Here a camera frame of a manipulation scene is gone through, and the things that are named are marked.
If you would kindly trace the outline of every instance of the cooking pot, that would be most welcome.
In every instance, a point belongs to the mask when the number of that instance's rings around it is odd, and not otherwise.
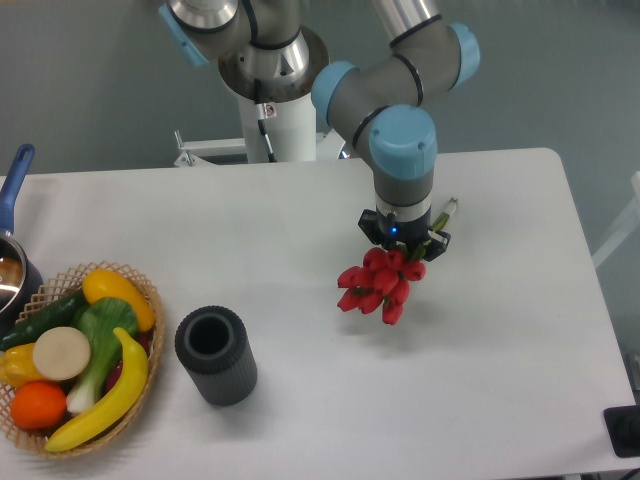
[[[22,145],[0,190],[0,338],[13,327],[42,276],[13,238],[16,198],[35,155],[33,145]]]

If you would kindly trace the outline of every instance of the white tabletop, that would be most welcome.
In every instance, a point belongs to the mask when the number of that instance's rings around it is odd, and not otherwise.
[[[633,396],[560,159],[441,155],[435,209],[450,196],[449,252],[389,327],[335,306],[338,274],[370,247],[359,160],[30,176],[16,239],[43,275],[131,264],[164,299],[168,343],[123,438],[53,464],[0,442],[2,477],[455,480],[640,466],[614,455],[602,418]],[[199,396],[172,347],[179,322],[211,304],[243,319],[259,369],[254,393],[227,408]]]

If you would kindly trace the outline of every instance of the wicker basket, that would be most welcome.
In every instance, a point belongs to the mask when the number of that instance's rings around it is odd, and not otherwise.
[[[162,354],[165,324],[160,296],[158,295],[156,288],[146,276],[128,265],[118,265],[116,263],[108,262],[102,262],[100,264],[90,263],[89,265],[80,265],[75,268],[70,268],[67,273],[59,273],[56,278],[50,279],[46,285],[40,287],[38,293],[31,297],[31,302],[25,306],[18,321],[28,318],[33,312],[38,311],[43,306],[80,288],[84,277],[96,268],[112,270],[129,279],[129,281],[131,281],[131,283],[133,283],[147,298],[151,308],[153,309],[156,324],[153,329],[153,338],[151,340],[149,378],[140,398],[138,398],[127,414],[116,422],[109,430],[94,440],[62,453],[49,453],[44,449],[44,445],[48,438],[46,432],[27,432],[14,425],[13,420],[9,415],[9,410],[11,400],[15,394],[15,389],[9,385],[0,383],[0,430],[6,434],[6,437],[12,441],[16,447],[28,450],[44,458],[70,458],[83,455],[97,450],[117,437],[135,418],[145,399],[149,395],[149,391],[158,368],[160,355]]]

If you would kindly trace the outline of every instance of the black cylinder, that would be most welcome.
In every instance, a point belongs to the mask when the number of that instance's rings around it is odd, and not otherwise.
[[[210,306],[190,313],[178,327],[175,349],[204,399],[233,405],[258,379],[247,330],[231,310]]]

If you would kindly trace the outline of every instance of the cucumber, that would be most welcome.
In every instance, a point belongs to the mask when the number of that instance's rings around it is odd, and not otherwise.
[[[88,305],[82,288],[42,307],[29,318],[17,322],[0,341],[0,352],[35,342],[40,335],[55,327],[66,327],[80,307]]]

